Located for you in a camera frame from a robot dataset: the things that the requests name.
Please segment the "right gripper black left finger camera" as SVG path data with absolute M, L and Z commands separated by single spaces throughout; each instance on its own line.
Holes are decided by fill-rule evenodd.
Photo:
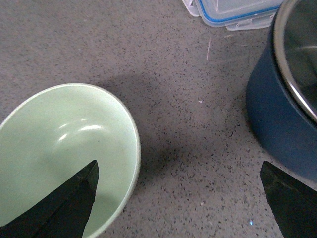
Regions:
M 95 202 L 99 166 L 93 160 L 0 229 L 2 238 L 81 238 Z

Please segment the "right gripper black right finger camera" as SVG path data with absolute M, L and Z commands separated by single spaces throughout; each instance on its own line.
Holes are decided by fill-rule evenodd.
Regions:
M 317 236 L 317 192 L 268 161 L 260 171 L 267 202 L 285 238 Z

